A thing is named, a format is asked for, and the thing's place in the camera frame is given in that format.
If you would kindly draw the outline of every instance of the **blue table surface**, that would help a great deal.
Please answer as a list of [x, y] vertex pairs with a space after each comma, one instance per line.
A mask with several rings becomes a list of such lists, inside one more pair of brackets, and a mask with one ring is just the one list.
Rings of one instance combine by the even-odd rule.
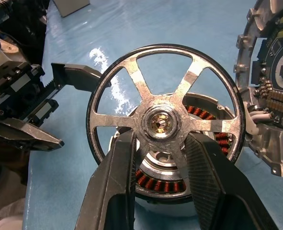
[[[52, 80], [51, 62], [84, 64], [104, 72], [125, 53], [150, 44], [175, 43], [196, 48], [218, 61], [234, 77], [238, 50], [237, 35], [255, 0], [92, 0], [91, 5], [61, 18], [53, 2], [48, 8], [43, 81]], [[153, 93], [173, 92], [189, 66], [189, 60], [175, 55], [156, 55], [139, 62]], [[192, 92], [215, 97], [232, 108], [222, 83], [204, 71]], [[65, 145], [53, 152], [33, 152], [23, 229], [74, 230], [90, 176], [97, 167], [86, 137], [85, 119], [89, 92], [66, 86], [55, 97], [59, 108], [42, 129], [61, 138]], [[127, 115], [140, 97], [120, 72], [112, 80], [99, 112]], [[107, 151], [114, 128], [99, 129]], [[283, 178], [245, 149], [237, 167], [248, 177], [269, 213], [283, 229]], [[170, 218], [136, 206], [135, 230], [200, 229], [197, 217]]]

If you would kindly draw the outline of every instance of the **center bore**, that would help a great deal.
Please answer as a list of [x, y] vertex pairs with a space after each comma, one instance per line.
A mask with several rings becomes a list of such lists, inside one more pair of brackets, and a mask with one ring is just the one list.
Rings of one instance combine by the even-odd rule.
[[167, 139], [178, 130], [177, 113], [167, 105], [150, 108], [143, 119], [143, 127], [147, 136], [154, 139]]
[[171, 121], [167, 114], [157, 114], [151, 120], [151, 127], [156, 133], [165, 133], [171, 127]]

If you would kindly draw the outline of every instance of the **spoked wheel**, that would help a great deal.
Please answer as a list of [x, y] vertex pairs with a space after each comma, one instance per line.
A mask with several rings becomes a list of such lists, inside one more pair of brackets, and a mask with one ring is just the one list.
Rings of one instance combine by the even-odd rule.
[[[153, 95], [138, 67], [137, 60], [155, 54], [178, 54], [192, 59], [192, 63], [174, 93]], [[126, 69], [140, 96], [141, 104], [131, 116], [99, 114], [97, 109], [100, 98], [110, 80], [121, 69]], [[188, 113], [183, 99], [204, 69], [210, 69], [223, 82], [234, 106], [232, 119], [195, 119]], [[136, 49], [115, 61], [102, 75], [96, 91], [91, 95], [87, 110], [87, 135], [91, 151], [98, 163], [104, 158], [97, 134], [97, 127], [128, 127], [134, 130], [140, 148], [137, 154], [137, 166], [150, 152], [167, 152], [172, 156], [185, 184], [188, 184], [186, 159], [182, 153], [183, 142], [190, 132], [228, 133], [232, 137], [232, 146], [227, 157], [235, 162], [244, 141], [245, 117], [243, 103], [238, 89], [229, 74], [213, 59], [195, 49], [171, 44], [145, 46]], [[142, 198], [151, 196], [146, 189], [138, 187], [137, 194]], [[189, 196], [189, 187], [185, 191], [168, 194], [156, 193], [157, 199]]]

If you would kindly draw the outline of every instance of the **white cable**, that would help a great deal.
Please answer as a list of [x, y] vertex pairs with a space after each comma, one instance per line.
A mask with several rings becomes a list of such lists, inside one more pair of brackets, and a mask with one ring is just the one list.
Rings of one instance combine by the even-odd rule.
[[256, 114], [265, 114], [265, 113], [267, 113], [267, 112], [265, 112], [265, 111], [253, 111], [253, 112], [250, 113], [250, 116], [253, 116], [253, 115], [256, 115]]
[[251, 119], [251, 116], [248, 112], [248, 103], [243, 102], [243, 105], [245, 107], [245, 114], [246, 114], [246, 132], [251, 135], [257, 135], [259, 133], [259, 129], [257, 128], [254, 121]]
[[252, 121], [264, 121], [264, 120], [269, 120], [271, 119], [270, 114], [256, 114], [251, 116]]

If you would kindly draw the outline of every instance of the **silver metal part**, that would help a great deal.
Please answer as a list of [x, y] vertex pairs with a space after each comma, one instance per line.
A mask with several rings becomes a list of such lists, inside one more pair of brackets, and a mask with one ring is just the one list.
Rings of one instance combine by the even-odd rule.
[[[173, 53], [190, 57], [192, 64], [187, 73], [184, 75], [175, 93], [171, 95], [153, 95], [148, 88], [144, 77], [138, 67], [137, 59], [153, 54]], [[103, 115], [97, 113], [100, 97], [104, 88], [108, 85], [111, 78], [113, 78], [120, 69], [126, 69], [135, 84], [139, 94], [142, 98], [141, 104], [138, 106], [132, 116], [114, 116]], [[235, 110], [235, 117], [230, 120], [196, 120], [189, 116], [186, 108], [183, 105], [183, 99], [188, 90], [192, 87], [196, 79], [199, 77], [204, 69], [212, 70], [216, 76], [223, 82], [226, 87]], [[154, 45], [147, 46], [126, 55], [125, 58], [120, 58], [115, 62], [112, 68], [106, 73], [100, 81], [96, 91], [91, 96], [91, 103], [88, 108], [89, 138], [91, 146], [96, 154], [102, 151], [98, 142], [96, 127], [99, 126], [114, 126], [114, 127], [129, 127], [134, 130], [136, 137], [140, 142], [141, 148], [136, 157], [136, 167], [138, 168], [151, 151], [170, 152], [181, 177], [184, 179], [187, 189], [185, 192], [189, 193], [188, 172], [186, 167], [186, 159], [181, 151], [181, 145], [190, 132], [224, 132], [233, 135], [234, 142], [231, 149], [229, 159], [236, 161], [242, 147], [242, 139], [244, 137], [244, 113], [243, 104], [238, 96], [236, 86], [231, 82], [230, 76], [223, 70], [214, 60], [205, 54], [193, 50], [188, 47], [178, 45]], [[159, 138], [149, 134], [151, 132], [145, 123], [151, 121], [152, 111], [156, 111], [155, 115], [161, 113], [168, 114], [174, 119], [175, 126], [172, 126], [172, 134]], [[99, 160], [102, 161], [103, 156], [98, 155]], [[148, 195], [147, 191], [140, 188], [139, 192]], [[172, 194], [172, 196], [180, 196], [181, 194]]]
[[236, 73], [236, 85], [240, 91], [249, 87], [251, 57], [257, 38], [267, 37], [266, 24], [282, 9], [283, 1], [258, 0], [254, 8], [249, 10], [244, 33], [238, 36], [236, 42], [239, 54], [234, 72]]
[[257, 127], [261, 134], [252, 137], [249, 147], [271, 167], [272, 174], [283, 177], [283, 129], [266, 124]]
[[[247, 25], [242, 35], [238, 36], [236, 46], [239, 49], [237, 63], [234, 66], [236, 73], [236, 85], [239, 88], [241, 97], [247, 105], [247, 111], [263, 110], [266, 107], [266, 98], [272, 91], [271, 81], [264, 77], [260, 79], [260, 87], [250, 87], [250, 64], [251, 57], [257, 38], [269, 37], [270, 30], [267, 25], [283, 10], [283, 1], [280, 0], [257, 0], [254, 8], [247, 14]], [[265, 75], [271, 67], [262, 67], [260, 72]], [[273, 116], [275, 123], [283, 126], [279, 116]], [[283, 129], [274, 125], [258, 123], [255, 126], [254, 135], [246, 136], [246, 145], [250, 146], [257, 156], [264, 159], [271, 168], [272, 174], [283, 176]]]

